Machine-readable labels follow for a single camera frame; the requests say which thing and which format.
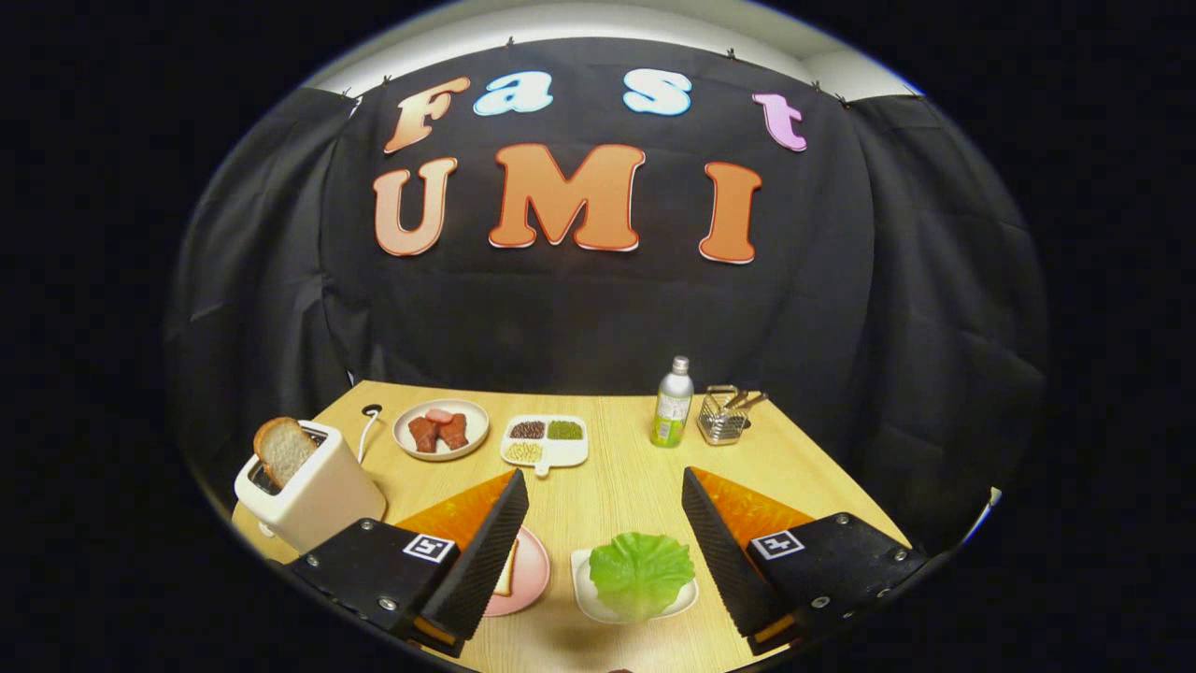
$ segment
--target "blue letter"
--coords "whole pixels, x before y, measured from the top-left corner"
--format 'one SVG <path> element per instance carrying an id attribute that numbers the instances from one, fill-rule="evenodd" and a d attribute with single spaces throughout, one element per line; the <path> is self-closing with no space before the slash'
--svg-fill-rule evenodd
<path id="1" fill-rule="evenodd" d="M 681 73 L 652 68 L 627 73 L 623 84 L 633 91 L 623 94 L 623 102 L 631 111 L 670 116 L 689 109 L 689 96 L 685 92 L 694 88 Z"/>
<path id="2" fill-rule="evenodd" d="M 482 116 L 501 115 L 514 110 L 517 112 L 535 112 L 553 102 L 548 86 L 553 75 L 547 72 L 517 72 L 500 77 L 486 85 L 484 93 L 474 103 L 474 112 Z"/>

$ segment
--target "plate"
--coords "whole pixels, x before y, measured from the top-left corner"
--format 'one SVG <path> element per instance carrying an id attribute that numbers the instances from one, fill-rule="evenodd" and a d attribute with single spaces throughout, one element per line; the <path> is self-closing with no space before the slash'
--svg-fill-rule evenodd
<path id="1" fill-rule="evenodd" d="M 421 454 L 415 451 L 415 438 L 411 438 L 411 432 L 407 428 L 407 424 L 415 421 L 415 417 L 423 416 L 428 414 L 428 410 L 433 409 L 445 410 L 448 414 L 465 415 L 465 440 L 469 440 L 469 443 L 459 449 L 452 451 L 444 440 L 438 439 L 437 453 Z M 486 440 L 489 432 L 490 417 L 486 414 L 486 410 L 469 400 L 432 400 L 431 403 L 416 405 L 404 411 L 403 415 L 395 421 L 395 427 L 392 429 L 395 441 L 398 442 L 398 446 L 404 452 L 420 460 L 428 460 L 432 463 L 456 460 L 469 455 L 482 445 L 482 441 Z"/>
<path id="2" fill-rule="evenodd" d="M 515 426 L 520 423 L 526 423 L 531 421 L 538 421 L 544 424 L 544 438 L 539 440 L 532 439 L 519 439 L 512 438 L 511 432 Z M 554 421 L 565 421 L 568 423 L 574 423 L 581 427 L 581 439 L 580 440 L 549 440 L 548 439 L 548 427 Z M 507 448 L 511 445 L 519 442 L 525 442 L 529 445 L 538 445 L 541 447 L 541 459 L 537 463 L 513 460 L 507 458 Z M 502 432 L 502 442 L 499 446 L 499 455 L 502 460 L 509 463 L 511 465 L 518 465 L 523 467 L 535 467 L 536 477 L 544 478 L 548 477 L 548 471 L 551 467 L 573 467 L 575 465 L 581 465 L 590 457 L 590 429 L 586 428 L 586 422 L 581 421 L 575 416 L 555 416 L 555 415 L 524 415 L 517 416 L 507 423 L 507 429 Z"/>
<path id="3" fill-rule="evenodd" d="M 536 602 L 548 588 L 549 563 L 544 545 L 524 527 L 519 528 L 515 539 L 519 540 L 519 549 L 515 550 L 514 571 L 511 576 L 511 595 L 490 595 L 490 602 L 482 617 L 502 617 L 519 612 Z"/>
<path id="4" fill-rule="evenodd" d="M 586 617 L 594 622 L 602 622 L 603 624 L 631 624 L 630 622 L 620 619 L 615 611 L 598 600 L 598 587 L 590 581 L 591 551 L 593 550 L 578 550 L 569 557 L 569 562 L 573 565 L 573 598 L 578 601 L 578 607 L 581 608 L 581 612 Z M 664 612 L 651 618 L 649 622 L 681 614 L 694 607 L 695 602 L 697 602 L 697 577 L 694 577 L 688 585 L 682 587 L 677 592 L 677 600 L 666 607 Z"/>

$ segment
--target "beans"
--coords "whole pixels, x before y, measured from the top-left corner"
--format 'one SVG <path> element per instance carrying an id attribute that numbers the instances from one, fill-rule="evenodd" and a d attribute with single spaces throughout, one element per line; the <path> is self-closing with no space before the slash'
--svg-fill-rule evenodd
<path id="1" fill-rule="evenodd" d="M 568 421 L 554 421 L 548 426 L 549 440 L 580 440 L 581 427 Z"/>
<path id="2" fill-rule="evenodd" d="M 524 423 L 517 424 L 511 429 L 512 440 L 543 440 L 544 439 L 544 422 L 543 421 L 526 421 Z"/>
<path id="3" fill-rule="evenodd" d="M 507 447 L 506 458 L 519 463 L 539 463 L 544 448 L 535 442 L 515 442 Z"/>

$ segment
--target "power cord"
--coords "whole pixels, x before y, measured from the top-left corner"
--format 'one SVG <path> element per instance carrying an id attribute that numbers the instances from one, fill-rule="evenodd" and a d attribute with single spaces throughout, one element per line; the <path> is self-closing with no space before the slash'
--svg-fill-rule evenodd
<path id="1" fill-rule="evenodd" d="M 373 422 L 378 421 L 378 415 L 382 414 L 382 405 L 367 405 L 361 410 L 361 414 L 370 417 L 370 423 L 366 423 L 365 430 L 361 432 L 361 440 L 358 442 L 358 464 L 366 455 L 366 433 L 370 433 L 370 427 Z"/>

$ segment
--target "orange letter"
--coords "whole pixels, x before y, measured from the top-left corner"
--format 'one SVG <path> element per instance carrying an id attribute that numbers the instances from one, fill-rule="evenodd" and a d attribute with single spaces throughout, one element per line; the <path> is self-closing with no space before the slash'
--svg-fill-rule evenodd
<path id="1" fill-rule="evenodd" d="M 469 88 L 469 78 L 458 77 L 440 86 L 408 96 L 398 104 L 398 123 L 395 124 L 395 136 L 386 142 L 383 151 L 388 154 L 397 152 L 413 142 L 427 137 L 432 129 L 423 124 L 423 117 L 438 120 L 448 110 L 450 92 L 460 93 Z"/>
<path id="2" fill-rule="evenodd" d="M 383 250 L 396 255 L 419 255 L 440 238 L 445 222 L 445 188 L 448 173 L 457 170 L 457 159 L 437 159 L 420 166 L 423 178 L 423 219 L 414 231 L 398 221 L 398 203 L 403 184 L 411 175 L 405 170 L 390 171 L 374 181 L 378 200 L 374 204 L 374 237 Z"/>
<path id="3" fill-rule="evenodd" d="M 756 247 L 748 241 L 751 225 L 751 197 L 763 181 L 753 171 L 736 164 L 706 164 L 706 175 L 714 181 L 714 214 L 710 233 L 697 245 L 702 256 L 733 264 L 756 258 Z"/>
<path id="4" fill-rule="evenodd" d="M 628 251 L 640 244 L 631 228 L 631 179 L 645 161 L 639 147 L 599 145 L 569 179 L 543 145 L 512 145 L 495 158 L 507 169 L 502 214 L 490 231 L 495 247 L 526 247 L 536 240 L 536 230 L 527 225 L 529 203 L 554 245 L 568 233 L 582 206 L 586 216 L 573 235 L 578 245 Z"/>

